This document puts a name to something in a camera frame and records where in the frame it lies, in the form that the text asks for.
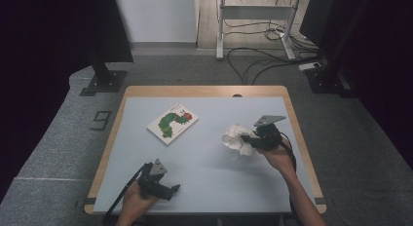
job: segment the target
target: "book cover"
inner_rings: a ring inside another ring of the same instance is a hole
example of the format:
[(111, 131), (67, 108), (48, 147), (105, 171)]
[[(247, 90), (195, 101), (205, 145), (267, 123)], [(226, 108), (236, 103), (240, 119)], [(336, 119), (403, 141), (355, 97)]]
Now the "book cover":
[(177, 103), (149, 124), (147, 129), (160, 138), (166, 145), (169, 145), (196, 121), (198, 121), (197, 115)]

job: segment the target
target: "hand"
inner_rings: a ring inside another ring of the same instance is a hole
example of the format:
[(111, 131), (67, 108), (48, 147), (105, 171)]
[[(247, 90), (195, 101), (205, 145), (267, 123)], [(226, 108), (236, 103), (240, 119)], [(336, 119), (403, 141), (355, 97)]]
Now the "hand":
[[(288, 147), (291, 147), (291, 144), (287, 139), (284, 138), (282, 142)], [(283, 176), (286, 174), (290, 175), (295, 173), (291, 158), (282, 146), (279, 145), (277, 148), (269, 151), (260, 149), (257, 149), (257, 151), (258, 153), (263, 154), (268, 163), (270, 163), (270, 165), (274, 169), (278, 170)]]
[(140, 188), (137, 181), (134, 181), (125, 193), (117, 226), (131, 226), (131, 224), (138, 217), (142, 216), (157, 200), (158, 198), (155, 197), (143, 198), (140, 195)]

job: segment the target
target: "person's left hand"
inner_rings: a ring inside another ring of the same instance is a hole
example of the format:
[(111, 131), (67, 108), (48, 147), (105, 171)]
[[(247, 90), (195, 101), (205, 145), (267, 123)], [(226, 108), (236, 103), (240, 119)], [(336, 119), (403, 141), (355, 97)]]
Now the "person's left hand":
[(147, 199), (140, 195), (140, 188), (137, 181), (134, 181), (124, 195), (121, 215), (117, 226), (130, 226), (138, 217), (142, 216), (158, 198), (149, 197)]

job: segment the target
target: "green caterpillar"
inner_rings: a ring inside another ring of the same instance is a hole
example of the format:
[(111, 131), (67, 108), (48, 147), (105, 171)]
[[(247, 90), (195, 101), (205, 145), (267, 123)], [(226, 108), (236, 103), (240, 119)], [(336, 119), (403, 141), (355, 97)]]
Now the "green caterpillar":
[(170, 126), (170, 123), (176, 122), (178, 124), (184, 125), (192, 119), (191, 114), (185, 113), (185, 111), (182, 111), (182, 112), (184, 113), (182, 116), (178, 116), (176, 113), (170, 112), (161, 119), (158, 126), (163, 133), (163, 137), (172, 138), (173, 133), (172, 133), (172, 127)]

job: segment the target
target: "wall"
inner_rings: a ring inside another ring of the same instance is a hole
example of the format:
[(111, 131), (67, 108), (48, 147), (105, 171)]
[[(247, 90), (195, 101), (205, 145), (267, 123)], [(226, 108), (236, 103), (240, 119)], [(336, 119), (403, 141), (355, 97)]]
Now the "wall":
[(117, 0), (130, 43), (197, 41), (198, 0)]

